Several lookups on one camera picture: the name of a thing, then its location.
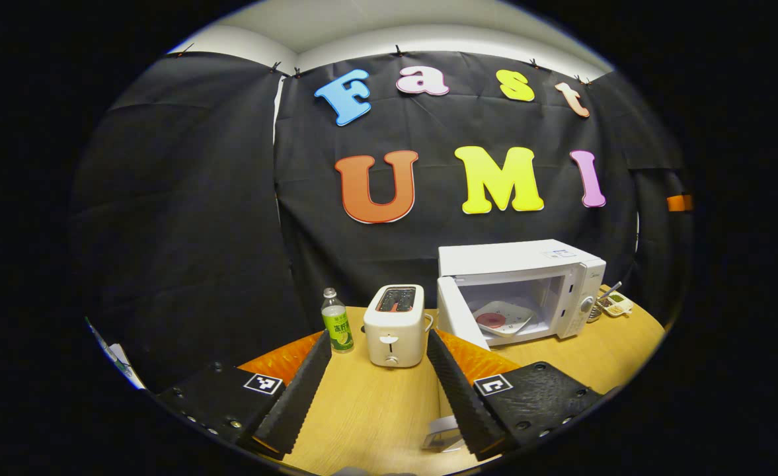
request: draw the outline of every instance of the white wall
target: white wall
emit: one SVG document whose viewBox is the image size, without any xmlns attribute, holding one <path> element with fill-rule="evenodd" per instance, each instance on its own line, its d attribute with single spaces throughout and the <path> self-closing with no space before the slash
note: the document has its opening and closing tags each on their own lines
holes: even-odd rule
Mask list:
<svg viewBox="0 0 778 476">
<path fill-rule="evenodd" d="M 295 64 L 297 55 L 291 49 L 265 36 L 236 26 L 210 25 L 172 48 L 169 53 L 181 52 L 189 45 L 192 45 L 189 48 L 191 52 L 220 52 L 267 66 L 282 61 L 283 63 L 277 69 L 290 75 L 295 73 L 295 66 L 297 66 Z"/>
<path fill-rule="evenodd" d="M 348 58 L 388 54 L 395 51 L 395 45 L 400 46 L 401 51 L 474 52 L 527 62 L 535 58 L 539 66 L 580 78 L 596 79 L 612 70 L 612 66 L 600 58 L 595 65 L 538 40 L 454 24 L 398 26 L 359 33 L 302 52 L 296 58 L 296 66 L 306 71 Z"/>
<path fill-rule="evenodd" d="M 565 75 L 596 79 L 613 68 L 601 58 L 588 63 L 572 54 L 539 40 L 523 36 L 454 24 L 419 24 L 368 31 L 349 36 L 296 54 L 268 37 L 237 26 L 213 24 L 190 36 L 169 52 L 180 52 L 195 43 L 189 51 L 221 52 L 271 66 L 282 61 L 278 69 L 293 75 L 294 67 L 306 71 L 336 61 L 349 60 L 395 51 L 462 51 L 490 54 L 513 60 L 536 62 Z"/>
</svg>

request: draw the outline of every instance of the green label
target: green label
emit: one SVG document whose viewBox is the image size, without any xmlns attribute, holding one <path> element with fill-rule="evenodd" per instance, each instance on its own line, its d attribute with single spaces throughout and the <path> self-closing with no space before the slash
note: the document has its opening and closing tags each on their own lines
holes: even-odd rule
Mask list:
<svg viewBox="0 0 778 476">
<path fill-rule="evenodd" d="M 325 316 L 325 326 L 331 334 L 331 344 L 335 350 L 348 350 L 353 347 L 353 332 L 350 332 L 350 325 L 347 323 L 347 311 L 338 314 L 338 316 Z"/>
</svg>

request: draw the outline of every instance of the microwave label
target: microwave label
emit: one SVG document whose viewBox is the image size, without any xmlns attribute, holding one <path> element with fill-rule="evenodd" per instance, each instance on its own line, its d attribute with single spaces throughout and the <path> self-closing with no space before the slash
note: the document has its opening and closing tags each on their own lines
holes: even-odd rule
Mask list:
<svg viewBox="0 0 778 476">
<path fill-rule="evenodd" d="M 552 252 L 543 252 L 542 254 L 545 255 L 546 257 L 551 257 L 551 258 L 575 257 L 576 256 L 576 254 L 571 253 L 568 250 L 554 250 Z"/>
</svg>

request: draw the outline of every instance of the white toaster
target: white toaster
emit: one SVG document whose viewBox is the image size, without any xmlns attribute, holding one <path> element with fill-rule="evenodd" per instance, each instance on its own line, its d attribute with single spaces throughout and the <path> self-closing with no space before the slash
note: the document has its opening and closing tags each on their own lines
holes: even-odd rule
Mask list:
<svg viewBox="0 0 778 476">
<path fill-rule="evenodd" d="M 413 367 L 424 356 L 424 290 L 418 284 L 390 284 L 377 292 L 365 310 L 368 358 L 383 367 Z"/>
</svg>

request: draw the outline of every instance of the white microwave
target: white microwave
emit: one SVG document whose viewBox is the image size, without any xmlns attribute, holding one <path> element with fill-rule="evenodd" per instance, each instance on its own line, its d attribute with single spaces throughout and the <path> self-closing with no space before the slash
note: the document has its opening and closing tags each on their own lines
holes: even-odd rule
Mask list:
<svg viewBox="0 0 778 476">
<path fill-rule="evenodd" d="M 579 334 L 606 261 L 556 240 L 439 248 L 439 325 L 486 350 Z"/>
</svg>

